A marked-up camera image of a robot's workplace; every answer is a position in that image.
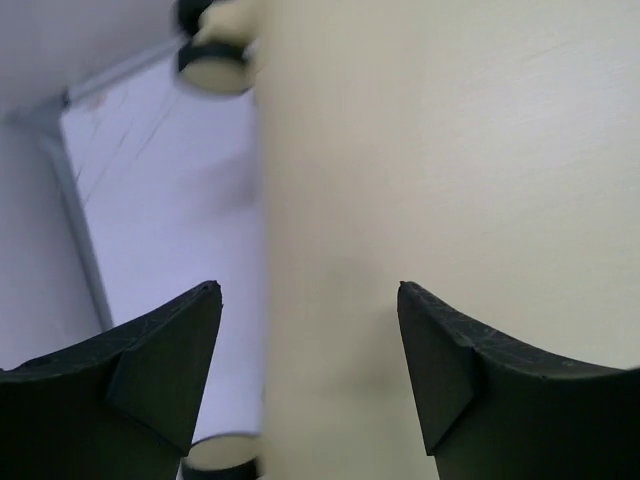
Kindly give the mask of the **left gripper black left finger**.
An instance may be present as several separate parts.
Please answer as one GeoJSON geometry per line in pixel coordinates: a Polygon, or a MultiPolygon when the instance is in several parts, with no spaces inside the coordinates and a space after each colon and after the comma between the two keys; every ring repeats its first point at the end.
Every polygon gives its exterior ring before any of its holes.
{"type": "Polygon", "coordinates": [[[191,446],[222,313],[206,281],[1,373],[4,479],[173,479],[191,446]]]}

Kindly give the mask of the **yellow suitcase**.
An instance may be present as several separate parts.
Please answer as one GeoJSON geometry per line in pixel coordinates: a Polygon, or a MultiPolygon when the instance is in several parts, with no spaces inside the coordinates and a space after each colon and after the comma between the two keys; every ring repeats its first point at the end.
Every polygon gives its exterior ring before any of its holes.
{"type": "Polygon", "coordinates": [[[182,76],[252,90],[271,479],[443,479],[404,282],[639,373],[635,1],[181,1],[182,76]]]}

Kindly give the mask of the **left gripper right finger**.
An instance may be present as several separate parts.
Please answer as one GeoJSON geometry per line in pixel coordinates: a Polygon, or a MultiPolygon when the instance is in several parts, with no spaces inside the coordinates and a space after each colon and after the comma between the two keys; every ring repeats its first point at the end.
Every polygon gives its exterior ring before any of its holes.
{"type": "Polygon", "coordinates": [[[404,282],[397,313],[443,479],[635,479],[639,373],[533,347],[404,282]]]}

